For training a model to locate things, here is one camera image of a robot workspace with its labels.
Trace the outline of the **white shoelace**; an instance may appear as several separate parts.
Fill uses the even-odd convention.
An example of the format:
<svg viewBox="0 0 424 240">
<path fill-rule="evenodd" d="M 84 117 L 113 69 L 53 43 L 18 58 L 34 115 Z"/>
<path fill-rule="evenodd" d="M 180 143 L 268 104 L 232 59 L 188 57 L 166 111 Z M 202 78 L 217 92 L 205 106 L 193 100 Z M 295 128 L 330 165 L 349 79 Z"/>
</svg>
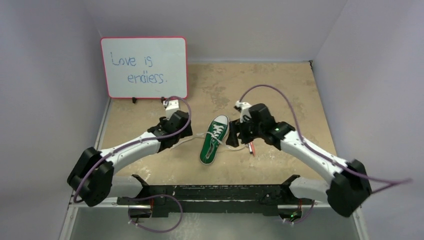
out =
<svg viewBox="0 0 424 240">
<path fill-rule="evenodd" d="M 207 132 L 197 133 L 196 135 L 192 136 L 191 138 L 188 138 L 188 139 L 186 139 L 186 140 L 179 141 L 178 143 L 176 143 L 175 145 L 173 145 L 173 146 L 171 147 L 171 149 L 175 149 L 177 146 L 182 145 L 183 143 L 186 143 L 186 142 L 192 141 L 192 140 L 194 140 L 194 139 L 205 139 L 205 138 L 206 138 L 206 136 L 210 136 L 213 140 L 216 140 L 216 141 L 218 142 L 218 144 L 219 144 L 219 145 L 221 145 L 221 146 L 223 146 L 223 147 L 227 148 L 227 149 L 228 149 L 228 150 L 230 150 L 230 151 L 241 151 L 241 150 L 243 150 L 244 148 L 246 148 L 246 147 L 247 147 L 247 145 L 244 145 L 244 146 L 242 146 L 242 147 L 232 147 L 232 146 L 229 146 L 229 145 L 225 144 L 222 140 L 219 140 L 219 139 L 218 139 L 218 138 L 214 135 L 214 133 L 212 133 L 212 132 L 210 132 L 210 131 L 207 131 Z"/>
</svg>

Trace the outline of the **green canvas sneaker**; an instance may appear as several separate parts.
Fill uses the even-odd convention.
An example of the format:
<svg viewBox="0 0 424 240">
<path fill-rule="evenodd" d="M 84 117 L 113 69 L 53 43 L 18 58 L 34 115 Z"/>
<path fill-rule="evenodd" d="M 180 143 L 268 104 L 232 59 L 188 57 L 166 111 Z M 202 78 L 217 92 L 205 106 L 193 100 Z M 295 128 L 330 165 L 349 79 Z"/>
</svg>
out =
<svg viewBox="0 0 424 240">
<path fill-rule="evenodd" d="M 215 117 L 206 132 L 212 132 L 219 140 L 224 140 L 229 132 L 230 119 L 226 115 L 218 115 Z M 207 135 L 203 141 L 203 145 L 200 151 L 199 159 L 200 162 L 205 165 L 210 165 L 215 160 L 219 143 Z"/>
</svg>

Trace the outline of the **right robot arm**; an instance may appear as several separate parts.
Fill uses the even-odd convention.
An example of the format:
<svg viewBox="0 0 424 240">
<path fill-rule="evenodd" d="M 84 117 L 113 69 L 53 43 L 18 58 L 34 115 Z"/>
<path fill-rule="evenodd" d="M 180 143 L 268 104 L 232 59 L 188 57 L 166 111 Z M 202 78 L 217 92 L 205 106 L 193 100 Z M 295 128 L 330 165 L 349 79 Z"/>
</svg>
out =
<svg viewBox="0 0 424 240">
<path fill-rule="evenodd" d="M 365 166 L 347 161 L 321 149 L 287 122 L 276 122 L 263 103 L 237 101 L 240 117 L 230 122 L 226 144 L 237 147 L 262 139 L 267 145 L 287 153 L 318 173 L 321 180 L 293 175 L 283 183 L 280 196 L 288 204 L 310 199 L 329 204 L 340 216 L 350 217 L 371 195 Z"/>
</svg>

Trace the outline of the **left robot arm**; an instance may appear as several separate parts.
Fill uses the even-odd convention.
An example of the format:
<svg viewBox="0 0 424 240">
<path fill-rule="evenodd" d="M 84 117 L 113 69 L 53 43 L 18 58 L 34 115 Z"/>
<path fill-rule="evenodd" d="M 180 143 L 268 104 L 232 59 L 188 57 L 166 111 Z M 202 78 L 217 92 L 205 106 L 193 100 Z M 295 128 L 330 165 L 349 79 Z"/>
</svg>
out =
<svg viewBox="0 0 424 240">
<path fill-rule="evenodd" d="M 171 148 L 192 134 L 191 113 L 176 110 L 169 118 L 161 117 L 157 125 L 133 140 L 103 150 L 85 149 L 67 177 L 68 185 L 74 190 L 73 202 L 84 202 L 89 207 L 98 205 L 109 196 L 117 172 Z"/>
</svg>

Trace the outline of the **grey marker pen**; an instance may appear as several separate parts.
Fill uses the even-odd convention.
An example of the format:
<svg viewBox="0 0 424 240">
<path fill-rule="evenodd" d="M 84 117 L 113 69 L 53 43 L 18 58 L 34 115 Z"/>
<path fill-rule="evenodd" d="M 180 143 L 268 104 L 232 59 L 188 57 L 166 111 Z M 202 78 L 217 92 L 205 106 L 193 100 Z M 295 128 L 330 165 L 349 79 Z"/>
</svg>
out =
<svg viewBox="0 0 424 240">
<path fill-rule="evenodd" d="M 249 153 L 251 155 L 254 155 L 255 154 L 255 151 L 254 151 L 253 144 L 250 142 L 247 146 L 248 146 L 248 149 L 249 149 Z"/>
</svg>

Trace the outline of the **orange marker pen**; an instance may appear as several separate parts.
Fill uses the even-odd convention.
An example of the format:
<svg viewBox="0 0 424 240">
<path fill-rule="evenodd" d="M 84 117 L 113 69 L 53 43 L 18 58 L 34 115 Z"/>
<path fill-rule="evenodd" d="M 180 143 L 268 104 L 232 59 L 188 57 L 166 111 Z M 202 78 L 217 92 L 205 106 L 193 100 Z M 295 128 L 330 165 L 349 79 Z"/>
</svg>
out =
<svg viewBox="0 0 424 240">
<path fill-rule="evenodd" d="M 251 142 L 250 144 L 250 153 L 252 154 L 252 156 L 256 156 L 256 151 L 255 151 L 255 147 L 254 144 Z"/>
</svg>

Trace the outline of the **red framed whiteboard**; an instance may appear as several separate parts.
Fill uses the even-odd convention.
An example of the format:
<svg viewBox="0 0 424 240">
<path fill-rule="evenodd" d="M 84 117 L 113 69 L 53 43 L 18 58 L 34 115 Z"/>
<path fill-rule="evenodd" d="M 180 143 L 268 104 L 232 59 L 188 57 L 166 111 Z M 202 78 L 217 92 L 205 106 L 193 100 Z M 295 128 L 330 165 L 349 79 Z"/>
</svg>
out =
<svg viewBox="0 0 424 240">
<path fill-rule="evenodd" d="M 103 37 L 100 47 L 110 98 L 187 98 L 188 56 L 184 37 Z"/>
</svg>

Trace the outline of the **black aluminium base frame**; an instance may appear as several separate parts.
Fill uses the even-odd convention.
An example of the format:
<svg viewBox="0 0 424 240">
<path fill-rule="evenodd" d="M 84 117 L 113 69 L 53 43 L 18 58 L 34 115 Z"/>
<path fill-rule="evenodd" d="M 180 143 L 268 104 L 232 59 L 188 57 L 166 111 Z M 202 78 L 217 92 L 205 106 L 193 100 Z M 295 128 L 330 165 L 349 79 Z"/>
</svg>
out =
<svg viewBox="0 0 424 240">
<path fill-rule="evenodd" d="M 284 182 L 153 185 L 134 174 L 119 185 L 115 173 L 106 199 L 116 198 L 118 205 L 128 206 L 129 223 L 135 227 L 141 226 L 140 218 L 166 218 L 170 213 L 261 214 L 294 225 L 306 218 L 302 203 L 314 206 L 319 201 L 286 195 Z"/>
</svg>

